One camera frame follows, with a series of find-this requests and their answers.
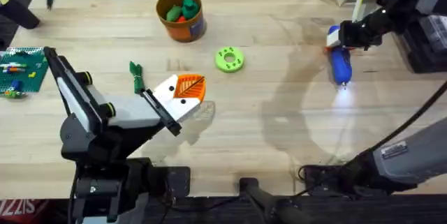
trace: wire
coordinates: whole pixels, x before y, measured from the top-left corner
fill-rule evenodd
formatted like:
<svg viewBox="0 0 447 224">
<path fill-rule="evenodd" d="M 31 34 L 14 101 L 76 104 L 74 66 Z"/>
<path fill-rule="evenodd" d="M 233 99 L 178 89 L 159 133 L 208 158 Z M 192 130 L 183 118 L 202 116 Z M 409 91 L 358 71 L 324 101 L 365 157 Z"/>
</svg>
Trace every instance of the wire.
<svg viewBox="0 0 447 224">
<path fill-rule="evenodd" d="M 165 214 L 164 214 L 163 217 L 161 218 L 161 220 L 160 220 L 160 224 L 163 224 L 163 222 L 165 221 L 166 216 L 167 216 L 168 213 L 169 213 L 169 210 L 170 210 L 172 207 L 173 207 L 172 202 L 171 202 L 168 206 L 165 207 Z"/>
<path fill-rule="evenodd" d="M 213 210 L 213 209 L 215 209 L 217 207 L 224 206 L 224 205 L 229 204 L 231 202 L 235 202 L 236 200 L 239 200 L 239 199 L 240 199 L 239 196 L 238 197 L 234 197 L 234 198 L 231 198 L 229 200 L 224 200 L 224 201 L 221 201 L 219 203 L 216 203 L 216 204 L 212 205 L 211 207 L 205 207 L 203 209 L 194 209 L 194 208 L 180 209 L 180 208 L 176 208 L 176 207 L 171 207 L 171 209 L 173 211 L 178 211 L 180 213 L 203 213 L 203 212 L 206 212 L 206 211 Z"/>
<path fill-rule="evenodd" d="M 79 168 L 76 163 L 75 176 L 73 177 L 73 183 L 71 184 L 70 197 L 68 199 L 68 213 L 67 213 L 67 223 L 71 224 L 73 220 L 73 201 L 75 199 L 75 190 L 76 190 L 76 180 L 78 180 L 79 176 Z"/>
<path fill-rule="evenodd" d="M 327 175 L 325 178 L 320 180 L 319 182 L 316 182 L 314 185 L 310 186 L 309 188 L 304 189 L 303 191 L 297 193 L 296 195 L 292 196 L 291 199 L 294 200 L 297 197 L 300 197 L 301 195 L 304 195 L 305 193 L 308 193 L 312 189 L 314 189 L 317 186 L 320 186 L 322 183 L 328 181 L 329 179 L 332 179 L 333 177 L 337 176 L 342 170 L 346 169 L 350 164 L 356 162 L 359 158 L 362 158 L 365 154 L 372 153 L 373 151 L 376 151 L 379 147 L 384 145 L 385 143 L 392 140 L 394 137 L 399 135 L 402 131 L 407 129 L 412 123 L 414 123 L 422 114 L 424 114 L 441 96 L 447 91 L 447 81 L 445 81 L 439 89 L 424 103 L 424 105 L 419 108 L 419 110 L 413 114 L 408 120 L 406 120 L 401 126 L 399 126 L 396 130 L 394 130 L 391 134 L 383 138 L 381 141 L 379 141 L 374 146 L 364 150 L 362 153 L 357 155 L 355 158 L 341 166 L 338 170 L 331 172 L 329 175 Z"/>
</svg>

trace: red toy piece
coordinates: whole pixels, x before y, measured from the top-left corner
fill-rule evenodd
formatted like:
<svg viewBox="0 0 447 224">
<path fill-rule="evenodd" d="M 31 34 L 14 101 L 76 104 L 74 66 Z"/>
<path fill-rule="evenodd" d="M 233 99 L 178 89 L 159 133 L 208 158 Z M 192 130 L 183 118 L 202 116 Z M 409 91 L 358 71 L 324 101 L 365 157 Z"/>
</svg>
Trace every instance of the red toy piece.
<svg viewBox="0 0 447 224">
<path fill-rule="evenodd" d="M 177 19 L 176 22 L 186 22 L 186 18 L 185 18 L 183 15 L 181 15 L 181 16 L 179 17 L 179 19 Z"/>
</svg>

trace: green ring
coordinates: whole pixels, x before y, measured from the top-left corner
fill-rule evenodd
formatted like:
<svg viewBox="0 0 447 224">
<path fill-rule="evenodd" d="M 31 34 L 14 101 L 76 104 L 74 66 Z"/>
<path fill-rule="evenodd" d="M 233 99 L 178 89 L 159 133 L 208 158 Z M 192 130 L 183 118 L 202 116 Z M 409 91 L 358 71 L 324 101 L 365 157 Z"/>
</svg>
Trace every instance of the green ring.
<svg viewBox="0 0 447 224">
<path fill-rule="evenodd" d="M 227 62 L 225 57 L 229 54 L 234 56 L 232 62 Z M 225 73 L 235 73 L 244 65 L 244 55 L 236 47 L 223 47 L 216 53 L 216 66 Z"/>
</svg>

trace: wooden table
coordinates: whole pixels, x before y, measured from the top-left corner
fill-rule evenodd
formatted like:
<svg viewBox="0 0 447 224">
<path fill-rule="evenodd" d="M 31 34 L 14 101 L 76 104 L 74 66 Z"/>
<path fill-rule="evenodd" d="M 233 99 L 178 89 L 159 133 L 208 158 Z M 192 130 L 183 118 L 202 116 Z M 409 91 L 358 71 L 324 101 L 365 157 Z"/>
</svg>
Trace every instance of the wooden table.
<svg viewBox="0 0 447 224">
<path fill-rule="evenodd" d="M 76 70 L 88 70 L 105 94 L 133 95 L 129 61 L 144 67 L 148 87 L 176 73 L 207 78 L 201 114 L 137 150 L 157 165 L 188 165 L 191 195 L 234 195 L 240 177 L 263 189 L 303 189 L 304 164 L 337 164 L 378 142 L 410 117 L 447 78 L 411 73 L 392 36 L 367 52 L 353 52 L 346 91 L 332 83 L 323 53 L 330 25 L 349 19 L 335 0 L 203 0 L 206 34 L 193 43 L 168 37 L 155 13 L 157 0 L 45 0 L 30 8 L 42 20 L 20 28 L 12 46 L 52 46 Z M 214 65 L 223 46 L 239 47 L 244 68 L 225 74 Z M 60 156 L 66 117 L 47 74 L 26 100 L 0 100 L 0 199 L 68 197 L 74 163 Z M 402 136 L 447 115 L 447 96 Z M 447 193 L 437 177 L 409 193 Z"/>
</svg>

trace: orange cup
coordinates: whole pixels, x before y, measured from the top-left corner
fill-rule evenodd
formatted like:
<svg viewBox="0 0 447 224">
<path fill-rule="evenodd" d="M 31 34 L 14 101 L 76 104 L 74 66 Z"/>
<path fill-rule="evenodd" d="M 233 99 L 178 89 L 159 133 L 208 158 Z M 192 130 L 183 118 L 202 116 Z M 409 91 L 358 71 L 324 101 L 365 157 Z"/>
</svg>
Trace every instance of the orange cup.
<svg viewBox="0 0 447 224">
<path fill-rule="evenodd" d="M 164 24 L 169 36 L 182 43 L 192 42 L 200 38 L 206 30 L 206 23 L 203 19 L 203 7 L 201 0 L 194 0 L 199 5 L 198 13 L 195 17 L 185 22 L 169 22 L 166 14 L 174 6 L 182 6 L 183 0 L 159 0 L 156 3 L 156 12 L 160 21 Z"/>
</svg>

